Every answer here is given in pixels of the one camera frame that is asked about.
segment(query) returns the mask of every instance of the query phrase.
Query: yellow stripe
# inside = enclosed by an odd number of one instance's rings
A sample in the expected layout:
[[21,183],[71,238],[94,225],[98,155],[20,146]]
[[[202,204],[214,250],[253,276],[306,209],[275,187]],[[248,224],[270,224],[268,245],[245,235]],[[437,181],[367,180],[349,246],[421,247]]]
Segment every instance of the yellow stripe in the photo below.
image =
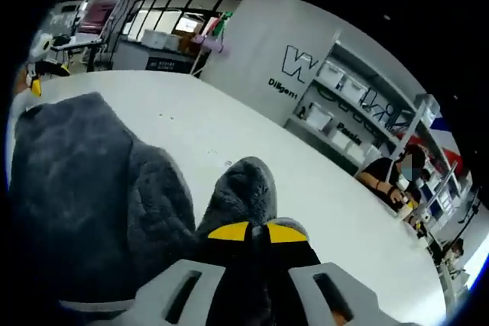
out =
[[270,242],[272,244],[307,241],[307,237],[295,229],[275,223],[269,223],[267,226],[270,232]]
[[208,238],[213,238],[215,240],[245,240],[247,226],[247,221],[223,225],[211,232]]

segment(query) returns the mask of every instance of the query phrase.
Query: white table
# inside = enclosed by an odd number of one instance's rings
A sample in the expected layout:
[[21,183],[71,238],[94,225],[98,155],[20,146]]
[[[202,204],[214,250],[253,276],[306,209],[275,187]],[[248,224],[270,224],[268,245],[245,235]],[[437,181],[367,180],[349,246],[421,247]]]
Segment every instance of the white table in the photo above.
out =
[[374,290],[381,309],[399,321],[438,325],[445,317],[428,252],[363,185],[279,125],[176,73],[112,71],[52,79],[37,102],[92,91],[140,139],[173,156],[192,192],[197,223],[226,162],[260,157],[275,177],[278,214],[304,225],[322,262],[338,264]]

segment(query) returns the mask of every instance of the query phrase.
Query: black shirt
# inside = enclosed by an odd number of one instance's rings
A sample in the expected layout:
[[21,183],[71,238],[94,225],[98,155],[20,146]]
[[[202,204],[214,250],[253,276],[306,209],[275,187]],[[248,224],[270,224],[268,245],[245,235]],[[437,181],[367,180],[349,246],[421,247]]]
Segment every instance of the black shirt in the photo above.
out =
[[[392,160],[389,158],[379,158],[374,162],[370,163],[363,172],[371,174],[376,179],[380,181],[386,182],[387,173],[389,172],[390,165]],[[399,172],[397,172],[397,168],[395,165],[392,166],[392,171],[390,172],[389,183],[393,186],[396,186],[397,180],[399,179]],[[393,210],[399,210],[403,205],[402,203],[392,203],[389,196],[384,194],[381,191],[376,190],[375,188],[368,187],[379,199],[389,205]]]

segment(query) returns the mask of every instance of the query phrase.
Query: computer screen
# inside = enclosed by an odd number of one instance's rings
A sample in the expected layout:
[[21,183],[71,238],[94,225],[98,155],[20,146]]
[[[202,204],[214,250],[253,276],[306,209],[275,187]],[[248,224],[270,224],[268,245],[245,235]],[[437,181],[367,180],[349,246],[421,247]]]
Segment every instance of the computer screen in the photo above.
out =
[[86,11],[77,33],[98,34],[102,32],[107,25],[107,21],[116,9],[121,0],[94,0]]

